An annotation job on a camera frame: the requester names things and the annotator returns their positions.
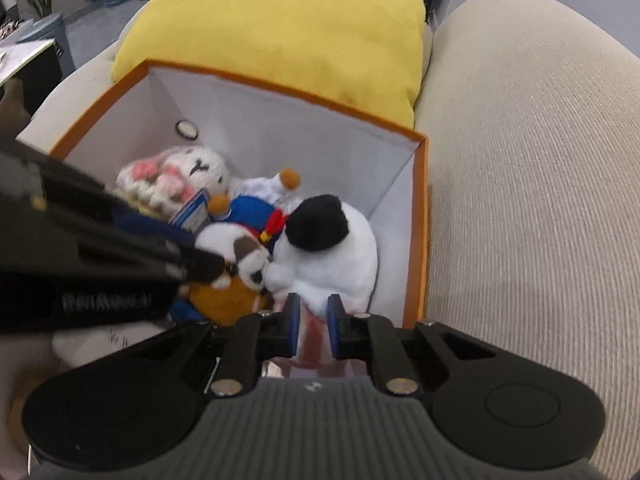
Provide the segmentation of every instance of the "beige sofa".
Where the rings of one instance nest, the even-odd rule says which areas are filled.
[[[104,53],[61,86],[75,105],[55,92],[20,140],[50,149],[109,85],[98,63]],[[470,0],[434,34],[415,110],[431,139],[429,316],[586,382],[607,412],[593,463],[628,478],[640,468],[640,59],[553,0]]]

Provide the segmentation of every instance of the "storage box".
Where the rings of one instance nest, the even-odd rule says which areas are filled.
[[[105,92],[51,154],[112,186],[128,162],[193,141],[239,177],[300,172],[301,196],[332,193],[372,225],[379,270],[370,311],[396,326],[424,317],[427,139],[358,110],[245,76],[161,62],[138,66]]]

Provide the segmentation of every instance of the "tag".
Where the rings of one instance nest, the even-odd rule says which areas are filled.
[[[169,220],[169,224],[197,235],[211,223],[209,211],[207,211],[208,203],[209,192],[203,188]]]

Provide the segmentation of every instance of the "floor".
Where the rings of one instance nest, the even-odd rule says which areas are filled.
[[[76,68],[116,41],[127,22],[144,4],[145,0],[129,0],[117,7],[99,7],[69,23],[66,35]]]

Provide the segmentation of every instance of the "brown ear patch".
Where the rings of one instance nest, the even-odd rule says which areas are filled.
[[[234,253],[236,263],[239,263],[245,256],[260,248],[260,244],[250,236],[242,236],[234,242]]]

